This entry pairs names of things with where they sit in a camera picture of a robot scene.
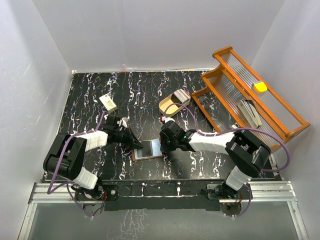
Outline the aluminium frame profile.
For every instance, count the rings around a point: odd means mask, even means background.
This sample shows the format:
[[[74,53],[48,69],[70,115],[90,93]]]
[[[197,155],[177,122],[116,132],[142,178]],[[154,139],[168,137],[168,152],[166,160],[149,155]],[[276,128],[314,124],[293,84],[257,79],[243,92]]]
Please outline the aluminium frame profile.
[[[307,240],[308,234],[304,226],[296,194],[290,181],[254,181],[250,183],[253,199],[252,202],[286,202],[291,218],[300,240]],[[19,240],[27,240],[37,210],[38,204],[72,203],[75,195],[73,190],[68,191],[66,186],[61,186],[55,192],[47,194],[48,183],[35,183],[28,200],[27,211],[18,235]]]

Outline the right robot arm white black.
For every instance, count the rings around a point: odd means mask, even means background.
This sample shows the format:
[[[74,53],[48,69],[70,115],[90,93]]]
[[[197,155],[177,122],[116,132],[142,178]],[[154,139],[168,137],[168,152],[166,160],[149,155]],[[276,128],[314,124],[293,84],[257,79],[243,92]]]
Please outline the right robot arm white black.
[[[159,133],[161,151],[164,153],[180,149],[185,152],[209,151],[226,154],[235,164],[222,184],[204,192],[223,199],[235,199],[241,188],[257,178],[272,151],[250,130],[241,129],[219,135],[183,130],[175,121],[166,122]]]

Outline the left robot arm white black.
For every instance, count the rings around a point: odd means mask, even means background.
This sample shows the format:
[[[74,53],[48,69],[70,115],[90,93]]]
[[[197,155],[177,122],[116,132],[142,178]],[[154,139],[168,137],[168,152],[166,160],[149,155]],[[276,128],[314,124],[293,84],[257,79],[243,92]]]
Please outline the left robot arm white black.
[[[54,177],[64,178],[86,189],[86,194],[97,200],[103,195],[104,188],[98,184],[99,178],[83,166],[85,153],[113,143],[122,144],[129,151],[143,148],[126,118],[102,115],[94,129],[57,134],[44,159],[43,169]]]

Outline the large grey black stapler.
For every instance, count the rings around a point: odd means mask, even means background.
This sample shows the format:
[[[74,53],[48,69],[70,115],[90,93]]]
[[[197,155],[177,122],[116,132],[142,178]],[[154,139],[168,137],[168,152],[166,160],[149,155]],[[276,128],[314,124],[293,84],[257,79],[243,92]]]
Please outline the large grey black stapler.
[[[237,106],[251,128],[259,128],[263,125],[254,102],[251,99],[239,100]]]

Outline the white staples box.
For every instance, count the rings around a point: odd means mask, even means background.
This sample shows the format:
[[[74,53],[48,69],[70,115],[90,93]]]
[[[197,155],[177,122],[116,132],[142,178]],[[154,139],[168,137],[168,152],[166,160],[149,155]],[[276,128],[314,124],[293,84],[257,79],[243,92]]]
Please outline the white staples box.
[[[108,94],[102,95],[101,97],[99,97],[99,100],[101,101],[108,113],[112,113],[118,109],[117,105],[114,103],[114,101]]]

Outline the yellow sticky note block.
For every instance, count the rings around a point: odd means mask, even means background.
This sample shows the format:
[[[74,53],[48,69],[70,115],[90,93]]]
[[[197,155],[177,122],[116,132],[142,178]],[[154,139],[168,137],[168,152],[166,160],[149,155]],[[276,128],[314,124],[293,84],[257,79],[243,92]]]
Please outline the yellow sticky note block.
[[[263,94],[264,92],[266,92],[268,90],[268,87],[263,81],[258,81],[253,84],[253,90],[257,94]]]

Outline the orange leather card holder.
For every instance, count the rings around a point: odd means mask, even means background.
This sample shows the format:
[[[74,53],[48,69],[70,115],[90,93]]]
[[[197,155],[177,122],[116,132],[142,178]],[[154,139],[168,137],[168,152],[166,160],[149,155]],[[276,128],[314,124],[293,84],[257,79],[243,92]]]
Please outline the orange leather card holder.
[[[155,158],[163,158],[165,155],[161,151],[161,139],[155,138],[150,140],[143,140],[140,142],[142,148],[134,148],[132,152],[132,160],[144,161]]]

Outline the orange wooden tiered rack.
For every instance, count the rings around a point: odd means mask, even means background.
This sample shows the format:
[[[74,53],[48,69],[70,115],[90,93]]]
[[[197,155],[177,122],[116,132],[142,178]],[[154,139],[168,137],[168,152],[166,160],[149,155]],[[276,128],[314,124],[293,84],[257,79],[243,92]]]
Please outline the orange wooden tiered rack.
[[[212,54],[219,65],[204,73],[204,88],[191,97],[216,132],[252,127],[288,143],[310,126],[253,68],[227,46]],[[256,116],[244,109],[252,107]]]

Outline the beige oval plastic tray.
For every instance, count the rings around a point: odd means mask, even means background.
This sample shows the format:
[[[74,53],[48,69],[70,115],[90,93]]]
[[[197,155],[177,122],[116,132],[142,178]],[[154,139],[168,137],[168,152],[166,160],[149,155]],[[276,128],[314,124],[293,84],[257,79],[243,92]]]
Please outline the beige oval plastic tray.
[[[172,100],[171,100],[172,94],[167,96],[165,99],[161,100],[158,105],[159,111],[166,117],[173,117],[174,115],[176,115],[179,111],[181,111],[183,109],[183,107],[181,105],[187,107],[191,101],[191,96],[188,93],[190,96],[190,100],[188,102],[186,102],[185,104],[172,102]]]

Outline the black base rail with mounts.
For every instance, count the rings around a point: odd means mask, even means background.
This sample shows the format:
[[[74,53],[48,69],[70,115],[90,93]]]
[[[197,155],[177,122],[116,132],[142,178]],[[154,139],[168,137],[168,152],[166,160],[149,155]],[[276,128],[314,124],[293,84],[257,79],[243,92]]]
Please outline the black base rail with mounts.
[[[94,190],[74,187],[75,198],[101,204],[105,211],[205,209],[239,214],[241,204],[252,199],[250,185],[233,190],[216,179],[102,181]]]

